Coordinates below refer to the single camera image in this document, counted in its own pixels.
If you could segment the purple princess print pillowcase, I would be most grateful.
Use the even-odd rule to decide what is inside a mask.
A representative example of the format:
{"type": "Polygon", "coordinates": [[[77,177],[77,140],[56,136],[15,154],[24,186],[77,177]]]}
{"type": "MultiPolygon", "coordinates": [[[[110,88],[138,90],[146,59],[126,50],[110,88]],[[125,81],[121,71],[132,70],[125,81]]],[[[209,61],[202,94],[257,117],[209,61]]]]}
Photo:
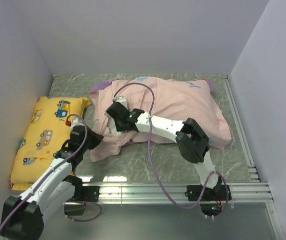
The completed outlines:
{"type": "Polygon", "coordinates": [[[209,137],[209,144],[223,150],[232,136],[222,111],[211,95],[214,89],[214,84],[204,78],[178,81],[139,77],[132,81],[111,79],[95,85],[89,92],[95,106],[92,129],[104,139],[91,150],[91,160],[98,162],[118,155],[121,147],[130,141],[143,143],[148,139],[146,133],[116,133],[110,128],[105,111],[111,106],[114,96],[124,96],[129,110],[151,110],[158,117],[177,121],[192,118],[209,137]]]}

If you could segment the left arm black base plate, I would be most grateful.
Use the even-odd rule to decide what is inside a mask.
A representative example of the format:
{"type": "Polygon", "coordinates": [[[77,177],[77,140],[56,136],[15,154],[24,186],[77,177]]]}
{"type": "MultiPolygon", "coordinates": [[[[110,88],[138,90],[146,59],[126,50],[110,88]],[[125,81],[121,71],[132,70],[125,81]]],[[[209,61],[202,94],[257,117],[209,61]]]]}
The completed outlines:
{"type": "Polygon", "coordinates": [[[96,185],[82,186],[76,201],[98,202],[100,187],[96,185]]]}

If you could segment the white pillow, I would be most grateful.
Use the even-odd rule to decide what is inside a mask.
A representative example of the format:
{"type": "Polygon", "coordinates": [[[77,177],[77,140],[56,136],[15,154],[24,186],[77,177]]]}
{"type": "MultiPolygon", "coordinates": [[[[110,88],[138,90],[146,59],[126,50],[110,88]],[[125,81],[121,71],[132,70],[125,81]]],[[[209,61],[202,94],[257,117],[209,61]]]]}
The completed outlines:
{"type": "Polygon", "coordinates": [[[123,132],[117,131],[114,119],[108,118],[107,127],[105,129],[104,134],[108,137],[117,137],[122,135],[123,132]]]}

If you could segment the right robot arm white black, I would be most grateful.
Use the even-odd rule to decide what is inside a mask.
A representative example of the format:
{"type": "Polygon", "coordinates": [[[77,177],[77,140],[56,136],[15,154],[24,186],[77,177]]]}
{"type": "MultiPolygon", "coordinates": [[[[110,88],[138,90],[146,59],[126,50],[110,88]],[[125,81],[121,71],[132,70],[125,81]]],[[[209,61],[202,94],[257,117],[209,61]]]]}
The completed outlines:
{"type": "Polygon", "coordinates": [[[119,102],[114,102],[106,113],[114,120],[117,131],[149,133],[175,142],[182,158],[194,165],[205,198],[214,200],[220,195],[222,180],[210,157],[209,138],[194,119],[175,121],[137,108],[129,111],[119,102]]]}

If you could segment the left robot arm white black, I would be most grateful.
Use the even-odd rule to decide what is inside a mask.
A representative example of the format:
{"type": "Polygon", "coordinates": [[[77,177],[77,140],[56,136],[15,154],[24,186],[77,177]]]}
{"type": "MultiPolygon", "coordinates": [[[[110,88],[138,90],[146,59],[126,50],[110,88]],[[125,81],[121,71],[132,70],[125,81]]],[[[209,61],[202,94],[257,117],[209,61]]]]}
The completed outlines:
{"type": "Polygon", "coordinates": [[[96,148],[103,136],[87,125],[71,127],[70,138],[54,153],[54,159],[41,177],[18,197],[6,199],[2,209],[0,237],[12,240],[37,240],[45,222],[65,202],[88,203],[82,179],[71,172],[87,150],[96,148]]]}

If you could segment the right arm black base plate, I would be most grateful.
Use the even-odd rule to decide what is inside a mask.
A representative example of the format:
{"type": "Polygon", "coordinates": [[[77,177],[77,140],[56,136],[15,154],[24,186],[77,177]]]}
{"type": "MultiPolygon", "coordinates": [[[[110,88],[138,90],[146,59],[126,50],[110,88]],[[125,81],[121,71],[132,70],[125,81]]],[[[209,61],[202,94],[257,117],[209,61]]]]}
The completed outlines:
{"type": "MultiPolygon", "coordinates": [[[[188,201],[197,201],[202,192],[202,188],[202,185],[188,185],[187,191],[185,192],[185,196],[188,198],[188,201]]],[[[220,187],[215,187],[214,189],[205,188],[201,201],[213,202],[218,200],[225,201],[226,199],[231,201],[232,195],[230,192],[230,186],[227,185],[227,188],[225,188],[225,185],[223,184],[220,187]]]]}

